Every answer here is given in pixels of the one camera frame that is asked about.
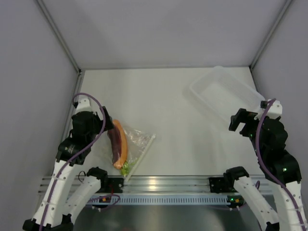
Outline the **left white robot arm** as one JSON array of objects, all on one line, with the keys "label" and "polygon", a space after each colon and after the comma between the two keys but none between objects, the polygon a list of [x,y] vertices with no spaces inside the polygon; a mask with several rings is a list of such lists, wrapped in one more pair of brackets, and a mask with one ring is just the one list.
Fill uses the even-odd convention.
[{"label": "left white robot arm", "polygon": [[105,132],[114,128],[104,106],[103,118],[93,111],[79,111],[72,116],[73,128],[60,143],[51,181],[41,204],[31,219],[23,224],[25,231],[71,231],[83,207],[96,192],[110,190],[107,171],[91,167],[73,194],[71,186],[76,175],[83,171],[92,145]]}]

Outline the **clear zip top bag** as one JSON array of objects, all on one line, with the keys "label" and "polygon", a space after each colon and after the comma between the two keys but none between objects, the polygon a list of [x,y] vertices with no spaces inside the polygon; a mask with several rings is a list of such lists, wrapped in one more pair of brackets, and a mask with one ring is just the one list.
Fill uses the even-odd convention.
[{"label": "clear zip top bag", "polygon": [[[155,134],[143,132],[137,129],[133,129],[131,127],[122,125],[127,138],[128,142],[128,162],[134,162],[135,165],[129,175],[127,177],[124,177],[124,182],[127,183],[130,178],[134,175],[135,171],[137,170],[139,164],[141,163],[142,159],[146,156],[148,153],[148,150],[150,149],[153,141],[156,138]],[[108,163],[110,166],[113,166],[112,163],[112,149],[111,149],[111,142],[106,136],[106,138],[103,139],[103,147],[102,147],[102,153],[104,158],[108,160]]]}]

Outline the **green fake celery stalk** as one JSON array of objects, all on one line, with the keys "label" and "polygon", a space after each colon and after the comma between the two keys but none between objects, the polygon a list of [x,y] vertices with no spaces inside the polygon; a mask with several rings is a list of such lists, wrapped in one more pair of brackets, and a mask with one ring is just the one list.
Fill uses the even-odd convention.
[{"label": "green fake celery stalk", "polygon": [[122,168],[121,168],[121,170],[120,170],[121,175],[124,176],[124,177],[127,177],[127,176],[129,175],[129,173],[131,172],[131,170],[133,169],[134,165],[135,165],[134,162],[128,162],[128,161],[126,161],[126,162],[123,164],[123,166],[122,166]]}]

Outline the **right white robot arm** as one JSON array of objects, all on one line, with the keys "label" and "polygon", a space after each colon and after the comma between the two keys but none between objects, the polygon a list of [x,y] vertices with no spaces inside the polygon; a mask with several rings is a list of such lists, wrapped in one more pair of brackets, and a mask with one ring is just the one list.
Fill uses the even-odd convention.
[{"label": "right white robot arm", "polygon": [[224,184],[242,196],[263,231],[306,231],[308,221],[301,198],[299,164],[285,148],[288,133],[280,122],[280,114],[269,113],[267,107],[258,118],[257,113],[241,108],[231,116],[229,130],[235,131],[239,124],[244,124],[240,134],[252,143],[276,207],[269,205],[244,167],[226,170]]}]

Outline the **orange purple fake fruit slice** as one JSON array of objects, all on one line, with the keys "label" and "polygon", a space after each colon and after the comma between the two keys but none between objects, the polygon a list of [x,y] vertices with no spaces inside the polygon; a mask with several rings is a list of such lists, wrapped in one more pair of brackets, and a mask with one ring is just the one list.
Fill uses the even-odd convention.
[{"label": "orange purple fake fruit slice", "polygon": [[107,132],[107,136],[111,142],[112,163],[114,168],[121,169],[128,157],[128,142],[123,127],[119,120],[112,121],[114,128]]}]

